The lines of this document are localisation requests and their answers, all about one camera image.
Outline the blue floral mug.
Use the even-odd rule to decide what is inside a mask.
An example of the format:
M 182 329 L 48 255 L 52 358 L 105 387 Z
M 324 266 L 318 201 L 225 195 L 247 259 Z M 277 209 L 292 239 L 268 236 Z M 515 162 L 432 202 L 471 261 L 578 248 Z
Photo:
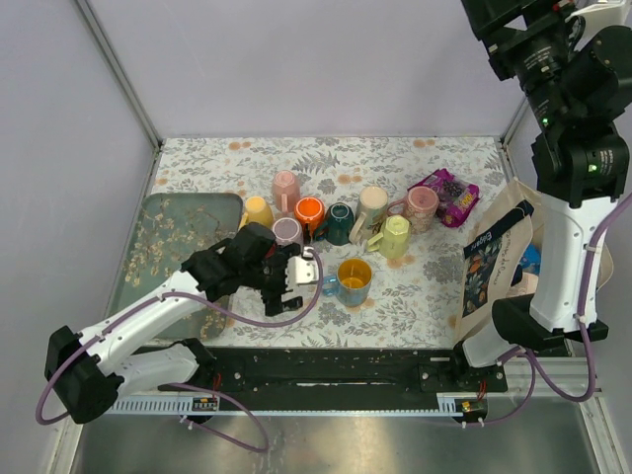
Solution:
M 347 259 L 338 266 L 334 275 L 324 278 L 322 294 L 335 296 L 347 307 L 360 306 L 367 299 L 372 276 L 368 262 L 359 258 Z

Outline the light green faceted mug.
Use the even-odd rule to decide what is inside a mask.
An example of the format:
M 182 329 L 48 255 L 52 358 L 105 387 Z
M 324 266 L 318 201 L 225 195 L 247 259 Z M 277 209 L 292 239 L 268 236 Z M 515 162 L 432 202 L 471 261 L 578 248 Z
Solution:
M 367 252 L 378 252 L 394 260 L 405 255 L 411 237 L 411 224 L 401 215 L 386 218 L 381 230 L 366 242 Z

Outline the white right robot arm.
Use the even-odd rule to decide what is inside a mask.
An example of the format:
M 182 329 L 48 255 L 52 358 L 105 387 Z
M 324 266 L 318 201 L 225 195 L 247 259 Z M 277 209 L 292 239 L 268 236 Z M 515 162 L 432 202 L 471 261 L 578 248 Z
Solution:
M 531 295 L 498 296 L 492 320 L 459 344 L 451 383 L 469 391 L 515 346 L 542 351 L 603 340 L 594 297 L 604 222 L 623 207 L 630 151 L 615 120 L 631 102 L 626 1 L 467 1 L 474 36 L 496 75 L 516 78 L 537 119 L 532 146 L 545 223 Z

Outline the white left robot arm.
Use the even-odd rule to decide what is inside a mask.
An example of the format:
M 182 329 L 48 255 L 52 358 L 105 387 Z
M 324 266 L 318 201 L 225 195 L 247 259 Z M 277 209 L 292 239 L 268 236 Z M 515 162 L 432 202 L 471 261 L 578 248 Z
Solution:
M 293 312 L 293 324 L 308 313 L 300 296 L 289 293 L 319 278 L 319 259 L 310 247 L 281 245 L 274 232 L 250 223 L 234 237 L 192 253 L 165 281 L 105 320 L 74 332 L 63 326 L 49 338 L 46 385 L 36 407 L 41 425 L 53 420 L 43 414 L 55 394 L 66 416 L 86 424 L 105 414 L 126 395 L 161 385 L 186 383 L 202 390 L 213 381 L 210 354 L 197 339 L 178 341 L 166 349 L 143 354 L 140 348 L 177 321 L 239 288 L 260 294 L 265 317 L 255 320 L 224 310 L 223 315 L 249 325 L 278 328 L 276 317 Z

